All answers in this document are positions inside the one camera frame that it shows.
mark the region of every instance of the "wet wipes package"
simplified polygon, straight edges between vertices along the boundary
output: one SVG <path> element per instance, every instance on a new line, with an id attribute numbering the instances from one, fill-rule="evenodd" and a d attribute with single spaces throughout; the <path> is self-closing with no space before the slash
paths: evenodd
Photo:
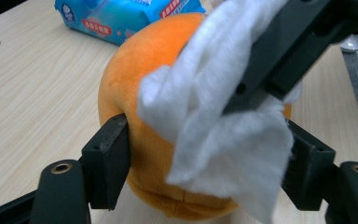
<path id="1" fill-rule="evenodd" d="M 116 45 L 148 24 L 187 12 L 205 12 L 199 0 L 56 0 L 67 27 Z"/>

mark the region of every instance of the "light wood tabletop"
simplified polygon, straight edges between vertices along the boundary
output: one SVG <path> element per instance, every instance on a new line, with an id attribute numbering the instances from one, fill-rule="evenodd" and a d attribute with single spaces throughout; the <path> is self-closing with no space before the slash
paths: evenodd
<path id="1" fill-rule="evenodd" d="M 35 190 L 44 167 L 80 157 L 100 127 L 99 83 L 117 46 L 66 28 L 51 0 L 29 0 L 0 15 L 0 42 L 1 205 Z M 304 79 L 293 121 L 336 150 L 336 164 L 358 161 L 358 107 L 338 46 Z M 324 223 L 325 207 L 299 212 L 281 192 L 274 222 Z M 93 223 L 186 223 L 163 216 L 127 185 L 115 211 L 93 210 L 91 217 Z M 257 221 L 238 209 L 200 223 Z"/>

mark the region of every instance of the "blue package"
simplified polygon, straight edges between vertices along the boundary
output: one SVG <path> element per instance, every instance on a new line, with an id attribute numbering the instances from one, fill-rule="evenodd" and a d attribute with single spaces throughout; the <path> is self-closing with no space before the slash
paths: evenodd
<path id="1" fill-rule="evenodd" d="M 154 21 L 205 12 L 199 0 L 56 0 L 55 8 L 67 27 L 119 46 Z"/>

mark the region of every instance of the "wooden table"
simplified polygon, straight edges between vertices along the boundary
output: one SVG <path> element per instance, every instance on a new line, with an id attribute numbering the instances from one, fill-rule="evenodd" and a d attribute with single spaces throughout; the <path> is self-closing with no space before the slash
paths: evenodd
<path id="1" fill-rule="evenodd" d="M 0 205 L 37 187 L 52 162 L 80 157 L 99 129 L 97 92 L 117 47 L 67 29 L 53 1 L 29 0 L 0 15 Z M 304 80 L 293 120 L 337 151 L 336 164 L 358 161 L 358 108 L 338 47 Z M 275 223 L 324 223 L 299 212 L 281 192 Z M 166 218 L 127 186 L 113 212 L 92 211 L 93 223 L 185 223 Z M 257 223 L 236 212 L 201 223 Z"/>

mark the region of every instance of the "white tissue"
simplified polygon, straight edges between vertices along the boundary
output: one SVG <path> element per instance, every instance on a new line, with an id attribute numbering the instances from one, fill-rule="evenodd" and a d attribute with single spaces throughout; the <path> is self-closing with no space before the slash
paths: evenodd
<path id="1" fill-rule="evenodd" d="M 227 0 L 209 15 L 172 67 L 145 77 L 138 115 L 175 144 L 169 184 L 232 197 L 264 223 L 293 144 L 282 102 L 222 116 L 251 46 L 287 0 Z"/>

